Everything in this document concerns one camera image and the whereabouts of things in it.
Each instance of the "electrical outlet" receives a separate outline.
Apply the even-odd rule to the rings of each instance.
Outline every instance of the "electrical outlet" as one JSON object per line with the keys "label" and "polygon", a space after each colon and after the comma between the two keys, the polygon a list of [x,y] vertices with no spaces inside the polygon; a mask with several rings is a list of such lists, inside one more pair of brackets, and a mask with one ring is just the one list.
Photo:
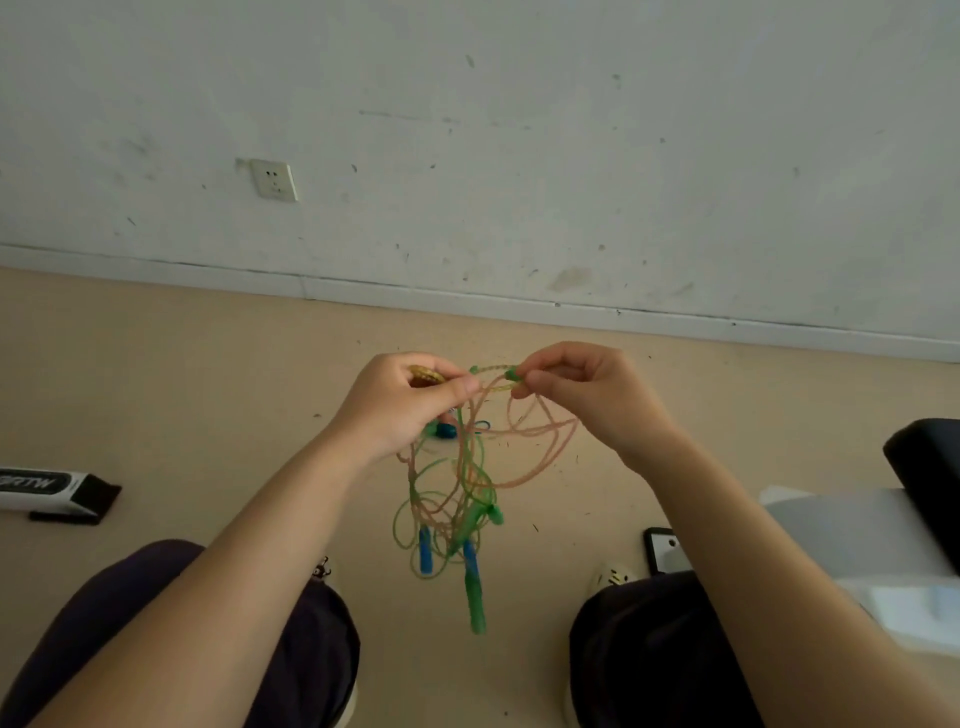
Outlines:
{"label": "electrical outlet", "polygon": [[297,201],[297,188],[294,187],[294,175],[289,164],[284,161],[251,159],[250,169],[260,197],[288,203]]}

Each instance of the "floor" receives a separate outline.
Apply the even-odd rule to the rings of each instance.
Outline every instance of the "floor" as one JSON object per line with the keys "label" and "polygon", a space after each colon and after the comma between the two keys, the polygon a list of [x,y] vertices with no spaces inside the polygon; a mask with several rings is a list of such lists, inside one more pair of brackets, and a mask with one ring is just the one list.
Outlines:
{"label": "floor", "polygon": [[[95,528],[0,514],[0,689],[94,571],[155,539],[212,539],[377,352],[469,366],[563,338],[620,347],[752,492],[895,487],[884,440],[921,417],[960,417],[960,367],[853,354],[3,269],[0,320],[0,462],[125,487]],[[522,469],[529,447],[497,448],[491,470]],[[462,580],[419,582],[393,543],[404,489],[395,460],[372,468],[332,548],[363,639],[354,725],[560,725],[565,636],[588,578],[606,558],[645,571],[640,534],[665,525],[656,501],[578,432],[501,499],[506,522],[481,552],[489,634],[476,638]]]}

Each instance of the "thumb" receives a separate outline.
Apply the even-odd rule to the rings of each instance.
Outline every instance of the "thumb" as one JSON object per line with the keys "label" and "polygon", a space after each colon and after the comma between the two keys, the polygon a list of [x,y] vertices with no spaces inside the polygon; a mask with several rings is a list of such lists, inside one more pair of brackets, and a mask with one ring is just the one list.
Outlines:
{"label": "thumb", "polygon": [[443,384],[418,390],[428,417],[436,417],[450,407],[459,407],[480,391],[480,380],[471,375],[448,379]]}
{"label": "thumb", "polygon": [[543,370],[534,370],[523,378],[523,383],[534,394],[546,397],[576,414],[577,403],[580,401],[577,387],[582,386],[579,382],[570,381]]}

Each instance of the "tangled jump rope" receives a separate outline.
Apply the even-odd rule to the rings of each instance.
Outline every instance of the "tangled jump rope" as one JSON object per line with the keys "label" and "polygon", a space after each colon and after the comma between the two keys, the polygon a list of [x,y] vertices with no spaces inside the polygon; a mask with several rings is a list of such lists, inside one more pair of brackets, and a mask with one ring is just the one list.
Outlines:
{"label": "tangled jump rope", "polygon": [[[496,504],[496,492],[522,485],[546,470],[570,442],[577,428],[576,418],[556,420],[540,395],[534,395],[527,410],[516,419],[512,411],[514,399],[508,397],[507,426],[504,429],[492,429],[488,421],[480,420],[480,409],[491,393],[509,391],[520,381],[514,369],[508,365],[472,367],[470,373],[474,375],[503,371],[484,384],[472,399],[456,408],[455,425],[438,424],[434,421],[410,446],[406,456],[400,452],[396,454],[397,459],[407,466],[410,495],[403,501],[394,516],[394,540],[398,546],[411,552],[410,569],[418,578],[436,578],[450,563],[464,565],[464,587],[467,591],[470,629],[475,635],[482,635],[487,631],[487,619],[483,609],[483,589],[480,584],[480,570],[477,566],[480,530],[488,522],[494,525],[503,523],[503,512]],[[410,367],[410,372],[417,386],[442,384],[445,381],[442,375],[425,367],[414,365]],[[524,426],[535,411],[545,415],[546,424]],[[550,436],[550,442],[538,465],[527,474],[514,480],[498,483],[485,470],[484,442],[506,435],[524,438]],[[434,437],[442,439],[456,437],[457,455],[455,458],[441,457],[419,467],[417,457],[423,450],[423,446]],[[444,462],[449,462],[452,466],[454,477],[452,489],[448,493],[418,490],[417,481],[423,474]],[[410,513],[414,524],[413,536],[406,542],[397,536],[397,524],[404,512]],[[434,565],[435,557],[441,562],[437,568]]]}

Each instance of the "right hand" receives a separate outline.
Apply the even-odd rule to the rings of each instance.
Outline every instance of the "right hand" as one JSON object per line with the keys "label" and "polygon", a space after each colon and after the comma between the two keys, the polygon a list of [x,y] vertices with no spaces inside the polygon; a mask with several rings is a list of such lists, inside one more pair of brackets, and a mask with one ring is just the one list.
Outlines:
{"label": "right hand", "polygon": [[631,467],[679,432],[619,349],[563,341],[530,354],[516,373],[523,381],[515,399],[538,394],[556,402]]}

